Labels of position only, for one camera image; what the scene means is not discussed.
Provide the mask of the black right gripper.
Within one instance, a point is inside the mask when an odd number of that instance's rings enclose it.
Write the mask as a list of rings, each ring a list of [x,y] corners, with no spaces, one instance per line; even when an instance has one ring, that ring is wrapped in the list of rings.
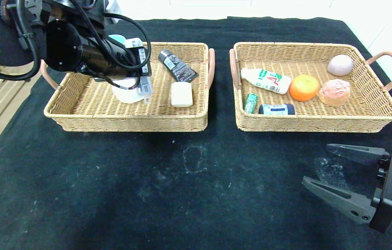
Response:
[[[310,177],[304,176],[302,184],[314,195],[332,206],[357,224],[368,224],[385,233],[392,224],[392,155],[383,148],[331,143],[326,150],[333,155],[346,158],[365,166],[375,166],[390,160],[383,188],[378,195],[378,204],[372,206],[372,200],[364,195],[328,185]]]

